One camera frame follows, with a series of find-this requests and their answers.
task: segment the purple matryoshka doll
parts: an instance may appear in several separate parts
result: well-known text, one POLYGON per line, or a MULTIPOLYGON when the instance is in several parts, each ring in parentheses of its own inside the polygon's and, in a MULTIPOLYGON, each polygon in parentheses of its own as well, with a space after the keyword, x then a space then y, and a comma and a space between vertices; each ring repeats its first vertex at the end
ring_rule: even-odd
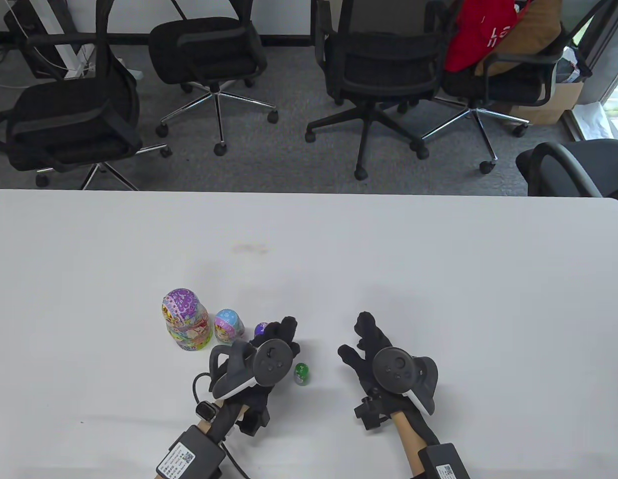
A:
POLYGON ((193 291, 180 288, 163 299, 163 317, 167 330, 186 351, 197 351, 211 339, 209 314, 193 291))

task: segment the office chair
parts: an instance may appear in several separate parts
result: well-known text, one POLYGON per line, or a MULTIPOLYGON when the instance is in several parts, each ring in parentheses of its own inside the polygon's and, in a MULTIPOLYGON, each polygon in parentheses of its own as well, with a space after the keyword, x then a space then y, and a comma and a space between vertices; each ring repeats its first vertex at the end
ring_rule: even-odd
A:
POLYGON ((411 140, 411 150, 421 160, 429 152, 421 138, 387 116, 379 103, 416 102, 433 98, 438 91, 444 60, 453 31, 441 22, 440 1, 344 0, 338 32, 331 21, 327 0, 317 0, 316 61, 324 71, 327 94, 336 103, 350 100, 354 108, 307 125, 304 139, 315 142, 315 128, 352 119, 363 121, 355 166, 355 179, 368 178, 364 150, 371 123, 378 121, 411 140))
POLYGON ((511 121, 513 123, 519 123, 519 125, 512 130, 512 133, 518 138, 523 137, 523 135, 526 134, 528 125, 530 125, 530 121, 495 112, 487 109, 487 107, 494 102, 509 105, 524 105, 528 107, 539 107, 548 103, 555 89, 555 70, 557 62, 564 52, 564 47, 571 43, 574 35, 589 22, 590 18, 592 18, 607 1, 608 0, 600 0, 570 33, 566 33, 562 29, 562 34, 560 34, 548 48, 544 49, 539 54, 512 55, 496 53, 489 55, 484 61, 484 77, 480 78, 480 80, 484 81, 483 94, 477 95, 475 88, 469 82, 451 83, 444 79, 441 85, 443 90, 451 96, 461 98, 463 101, 458 102, 441 98, 437 98, 436 101, 445 105, 459 107, 462 110, 450 120, 430 130, 422 139, 426 141, 435 134, 438 134, 438 132, 441 132, 441 130, 447 126, 455 123, 455 121, 471 116, 473 120, 475 120, 475 123, 477 123, 477 128, 482 134, 482 138, 491 155, 491 160, 480 163, 479 170, 483 174, 491 173, 496 166, 498 158, 488 139, 488 135, 486 134, 484 124, 480 117, 485 115, 511 121), (520 65, 500 75, 488 77, 487 73, 489 67, 496 62, 514 62, 520 65))
POLYGON ((97 54, 94 78, 63 80, 49 68, 56 82, 29 87, 12 110, 0 113, 0 120, 7 121, 6 141, 0 142, 0 151, 15 169, 37 170, 38 187, 49 184, 45 173, 91 165, 81 190, 99 169, 109 171, 130 190, 138 190, 110 162, 155 150, 165 158, 172 153, 166 144, 142 148, 136 132, 140 111, 136 80, 107 42, 113 2, 97 0, 96 33, 36 35, 26 41, 42 65, 47 62, 36 48, 42 45, 94 43, 97 54))
POLYGON ((528 182, 528 196, 618 200, 618 140, 542 143, 515 163, 528 182))
POLYGON ((252 87, 253 79, 267 68, 267 58, 258 32, 251 23, 253 0, 229 2, 238 19, 215 16, 190 20, 176 0, 172 0, 183 20, 158 25, 149 34, 149 55, 160 79, 169 85, 180 84, 185 93, 190 93, 194 88, 204 92, 200 98, 163 117, 156 127, 156 134, 161 138, 167 137, 169 120, 213 98, 220 135, 220 142, 213 152, 219 157, 227 151, 220 98, 232 98, 268 108, 271 110, 267 116, 269 123, 277 123, 278 120, 275 105, 226 90, 237 80, 243 80, 247 87, 252 87))

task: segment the red bag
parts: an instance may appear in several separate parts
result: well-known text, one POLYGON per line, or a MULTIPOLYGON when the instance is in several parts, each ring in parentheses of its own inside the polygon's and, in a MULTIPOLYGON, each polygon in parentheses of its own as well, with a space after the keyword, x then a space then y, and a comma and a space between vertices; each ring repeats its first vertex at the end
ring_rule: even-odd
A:
POLYGON ((519 23, 529 6, 529 1, 519 0, 465 0, 457 17, 457 35, 446 55, 445 70, 457 73, 486 57, 519 23))

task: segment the gloved hand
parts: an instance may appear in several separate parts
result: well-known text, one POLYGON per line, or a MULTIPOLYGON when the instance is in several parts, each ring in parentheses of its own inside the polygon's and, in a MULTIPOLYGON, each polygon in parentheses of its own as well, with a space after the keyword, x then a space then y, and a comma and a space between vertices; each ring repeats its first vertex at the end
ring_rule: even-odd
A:
POLYGON ((407 416, 413 430, 425 440, 428 445, 439 444, 437 437, 424 421, 422 414, 407 397, 393 394, 385 390, 373 375, 373 358, 384 349, 391 346, 390 340, 382 330, 375 325, 375 318, 371 313, 362 312, 357 317, 355 332, 361 337, 357 347, 364 351, 364 359, 349 345, 343 344, 338 348, 338 354, 345 364, 357 373, 364 392, 368 397, 380 402, 380 411, 387 418, 391 414, 403 412, 407 416))
MULTIPOLYGON (((265 331, 249 341, 249 343, 254 347, 261 346, 265 341, 270 339, 281 339, 286 344, 291 347, 291 353, 293 353, 293 357, 300 353, 300 345, 297 342, 293 342, 293 337, 295 336, 295 329, 298 326, 298 322, 295 321, 295 317, 287 316, 282 322, 270 322, 265 331)), ((225 361, 222 365, 220 365, 219 371, 220 374, 218 377, 221 377, 226 373, 227 369, 227 361, 225 361)), ((209 386, 209 392, 213 389, 215 385, 215 381, 211 383, 209 386)), ((231 396, 229 399, 226 399, 227 404, 241 404, 245 406, 249 406, 250 409, 262 413, 267 408, 268 395, 272 392, 273 386, 264 387, 264 386, 253 386, 251 388, 247 388, 245 390, 240 391, 235 396, 231 396)))

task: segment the chrome chair base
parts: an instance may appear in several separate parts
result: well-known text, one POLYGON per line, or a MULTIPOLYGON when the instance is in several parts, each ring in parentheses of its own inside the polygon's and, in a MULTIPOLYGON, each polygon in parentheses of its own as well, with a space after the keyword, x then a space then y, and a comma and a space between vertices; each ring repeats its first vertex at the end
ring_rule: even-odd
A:
MULTIPOLYGON (((149 153, 151 151, 156 151, 156 150, 160 150, 160 153, 161 155, 163 155, 163 158, 169 157, 172 154, 172 151, 169 148, 169 146, 163 143, 159 145, 148 146, 146 148, 141 148, 140 150, 136 151, 136 154, 134 156, 137 157, 138 155, 143 155, 145 153, 149 153)), ((46 173, 51 173, 52 171, 55 171, 55 170, 53 168, 41 168, 37 170, 36 171, 36 186, 40 188, 47 187, 47 185, 49 185, 49 178, 47 177, 46 173)), ((116 180, 118 180, 120 183, 125 185, 129 190, 139 191, 136 185, 134 185, 132 182, 127 180, 127 178, 125 178, 125 176, 123 176, 117 169, 111 166, 109 162, 94 163, 92 166, 90 166, 87 176, 85 176, 85 179, 83 180, 83 183, 80 185, 79 190, 87 189, 87 187, 90 185, 90 183, 94 179, 94 176, 96 175, 97 171, 101 171, 102 173, 109 172, 113 174, 116 180)))
POLYGON ((488 148, 488 152, 491 155, 491 160, 490 161, 482 162, 480 164, 480 166, 479 166, 480 171, 482 173, 484 173, 484 174, 491 173, 491 171, 493 171, 493 168, 495 167, 498 158, 497 158, 497 154, 493 150, 493 145, 491 144, 491 141, 488 139, 488 135, 486 134, 486 130, 484 129, 484 123, 482 123, 482 119, 480 118, 480 115, 491 116, 493 118, 498 118, 498 119, 502 119, 502 120, 505 120, 505 121, 511 121, 511 122, 514 122, 514 123, 519 123, 519 125, 515 128, 515 130, 513 130, 514 135, 517 136, 517 137, 523 136, 526 133, 526 128, 528 128, 528 126, 530 125, 530 121, 528 121, 527 119, 518 118, 516 116, 507 115, 507 114, 503 114, 503 113, 499 113, 499 112, 494 112, 494 111, 491 111, 491 110, 487 110, 485 108, 471 107, 471 106, 468 106, 468 105, 466 105, 464 103, 455 102, 455 101, 452 101, 452 100, 435 98, 434 102, 441 103, 442 105, 448 105, 448 106, 452 106, 452 107, 459 107, 459 108, 462 108, 462 111, 457 113, 453 118, 451 118, 450 120, 446 121, 445 123, 442 123, 441 125, 437 126, 436 128, 430 130, 430 132, 425 134, 422 137, 422 139, 424 141, 426 141, 430 137, 434 136, 438 132, 441 132, 441 130, 443 130, 444 128, 446 128, 449 125, 452 125, 453 123, 455 123, 455 121, 457 121, 457 120, 459 120, 461 118, 466 118, 468 116, 472 117, 473 120, 475 120, 475 123, 477 123, 477 128, 479 129, 479 132, 482 134, 482 138, 484 139, 484 143, 486 143, 486 148, 488 148))
POLYGON ((198 106, 202 105, 202 103, 205 103, 207 100, 210 100, 211 98, 213 98, 213 104, 215 105, 215 116, 218 121, 218 133, 220 136, 220 141, 215 145, 213 152, 215 152, 215 154, 218 155, 219 157, 224 155, 227 151, 226 141, 224 140, 224 131, 222 129, 222 112, 220 110, 220 98, 232 98, 233 100, 238 100, 240 102, 245 102, 245 103, 250 103, 251 105, 258 105, 261 107, 265 107, 270 110, 267 116, 267 121, 269 123, 277 123, 278 112, 277 112, 277 107, 275 105, 272 105, 272 103, 261 102, 260 100, 254 100, 253 98, 249 98, 247 96, 242 96, 240 94, 230 93, 226 91, 226 89, 229 88, 234 83, 235 83, 235 80, 225 82, 222 85, 220 85, 218 91, 213 91, 211 88, 201 85, 200 83, 197 83, 197 82, 190 82, 190 83, 183 84, 182 87, 185 92, 188 92, 191 89, 195 88, 195 89, 202 90, 205 93, 199 98, 192 100, 191 102, 187 103, 183 107, 178 108, 177 110, 174 110, 167 116, 161 118, 160 125, 156 127, 156 134, 161 138, 167 137, 167 135, 169 134, 169 126, 167 125, 168 121, 176 118, 177 116, 183 114, 184 112, 188 112, 190 110, 193 110, 194 108, 197 108, 198 106))

